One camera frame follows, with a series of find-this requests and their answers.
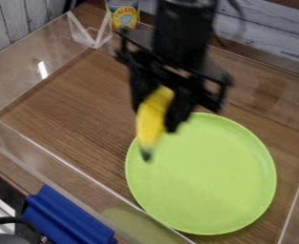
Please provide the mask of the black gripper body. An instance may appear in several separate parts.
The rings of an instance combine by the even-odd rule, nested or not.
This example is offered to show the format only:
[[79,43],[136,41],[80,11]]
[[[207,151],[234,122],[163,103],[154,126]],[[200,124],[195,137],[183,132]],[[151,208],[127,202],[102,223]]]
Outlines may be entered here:
[[159,87],[175,94],[179,88],[190,90],[198,106],[218,112],[234,79],[208,58],[212,32],[212,22],[203,19],[160,20],[152,30],[122,27],[116,29],[122,38],[118,60],[128,70],[134,61],[155,66]]

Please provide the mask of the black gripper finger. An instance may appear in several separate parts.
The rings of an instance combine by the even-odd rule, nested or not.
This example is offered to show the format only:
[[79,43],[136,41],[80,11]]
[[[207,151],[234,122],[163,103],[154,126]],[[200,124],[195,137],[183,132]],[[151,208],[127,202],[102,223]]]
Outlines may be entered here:
[[194,93],[184,88],[179,88],[166,115],[167,132],[176,132],[179,125],[188,120],[196,106]]
[[158,87],[156,67],[144,66],[134,61],[130,64],[131,104],[134,111],[139,111],[140,105]]

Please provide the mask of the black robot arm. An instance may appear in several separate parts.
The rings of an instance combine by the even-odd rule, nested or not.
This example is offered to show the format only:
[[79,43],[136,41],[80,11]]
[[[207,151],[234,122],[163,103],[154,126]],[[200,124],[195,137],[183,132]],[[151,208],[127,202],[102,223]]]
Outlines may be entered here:
[[163,116],[168,132],[196,107],[220,111],[234,84],[230,72],[208,57],[216,7],[218,0],[158,0],[152,32],[118,30],[118,60],[130,71],[132,109],[140,110],[160,85],[176,93]]

